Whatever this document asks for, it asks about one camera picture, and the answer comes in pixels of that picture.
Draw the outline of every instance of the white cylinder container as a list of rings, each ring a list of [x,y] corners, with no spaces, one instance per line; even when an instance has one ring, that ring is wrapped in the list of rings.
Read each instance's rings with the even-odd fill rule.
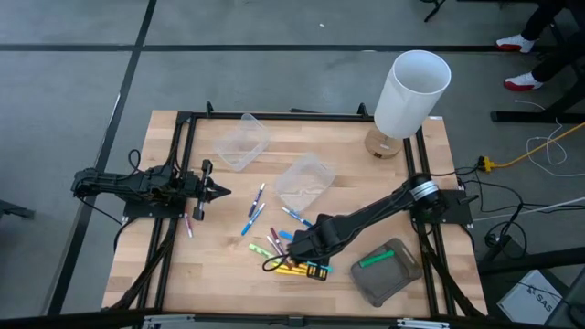
[[[451,82],[449,65],[439,56],[412,50],[396,58],[374,113],[386,136],[408,138],[422,125]]]

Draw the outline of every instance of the shoe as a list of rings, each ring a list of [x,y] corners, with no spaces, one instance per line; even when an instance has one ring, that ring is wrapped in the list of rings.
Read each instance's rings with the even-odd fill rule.
[[[542,87],[543,84],[544,83],[538,82],[534,79],[532,72],[508,78],[504,81],[504,87],[511,91],[537,90]]]
[[[495,46],[503,51],[520,51],[523,54],[529,53],[535,41],[524,39],[521,35],[505,37],[495,41]]]

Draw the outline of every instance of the wooden table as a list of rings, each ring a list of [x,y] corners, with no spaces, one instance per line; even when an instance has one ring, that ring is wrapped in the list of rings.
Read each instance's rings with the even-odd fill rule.
[[[144,140],[143,169],[165,161],[175,118],[176,111],[153,112]],[[212,144],[237,123],[237,120],[197,120],[190,165],[198,170],[203,159],[210,159],[214,165],[214,181],[231,189],[232,193],[206,205],[205,220],[193,222],[192,239],[186,233],[185,223],[179,222],[164,311],[429,316],[423,279],[411,283],[382,307],[375,308],[362,298],[349,277],[352,263],[390,238],[400,238],[420,262],[418,237],[410,225],[408,212],[398,213],[366,228],[344,251],[331,259],[335,271],[325,282],[264,272],[261,269],[264,259],[248,249],[250,243],[271,249],[266,240],[269,227],[289,232],[304,229],[301,223],[281,210],[283,203],[273,190],[276,178],[304,153],[317,154],[336,174],[331,187],[303,212],[303,216],[311,220],[319,213],[351,213],[391,193],[408,176],[404,153],[388,160],[369,154],[364,147],[364,137],[373,122],[263,121],[271,133],[270,144],[254,162],[235,173],[215,154]],[[429,118],[423,131],[431,171],[451,172],[451,151],[442,119]],[[412,142],[416,150],[416,140],[412,138]],[[420,170],[417,152],[414,153]],[[454,176],[438,177],[436,181],[441,188],[456,187]],[[242,237],[240,232],[261,183],[266,183],[261,198],[266,207],[248,234]],[[195,200],[187,211],[192,211],[194,205]],[[153,220],[141,218],[120,236],[103,306],[117,302],[143,269],[152,229]],[[474,306],[485,313],[484,295],[469,237],[457,225],[443,225],[442,234],[451,275]],[[157,283],[156,272],[147,306],[154,303]],[[442,286],[436,273],[435,288],[444,313]]]

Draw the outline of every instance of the clear plastic container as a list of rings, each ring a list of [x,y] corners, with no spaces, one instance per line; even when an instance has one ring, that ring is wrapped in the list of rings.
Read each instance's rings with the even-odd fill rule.
[[[266,149],[269,140],[268,129],[246,113],[236,130],[216,140],[213,149],[235,171],[241,171]]]
[[[335,179],[335,173],[319,162],[315,154],[305,154],[281,176],[274,187],[284,204],[294,212],[303,211]]]

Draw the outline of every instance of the person's leg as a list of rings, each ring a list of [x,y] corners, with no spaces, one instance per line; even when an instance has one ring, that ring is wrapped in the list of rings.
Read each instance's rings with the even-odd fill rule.
[[[532,50],[542,30],[552,22],[553,18],[565,7],[566,0],[543,0],[537,11],[532,14],[521,34],[501,38],[495,46],[503,51],[520,51],[528,53]]]
[[[579,31],[570,36],[566,43],[531,72],[506,79],[504,86],[513,91],[536,90],[568,64],[582,56],[585,56],[585,31]]]
[[[542,30],[563,10],[565,4],[565,0],[546,0],[540,2],[537,11],[528,19],[526,27],[520,35],[528,41],[536,41],[540,37]]]
[[[532,70],[532,75],[536,81],[547,82],[568,64],[582,56],[585,56],[585,31],[579,31],[570,36],[557,51]]]

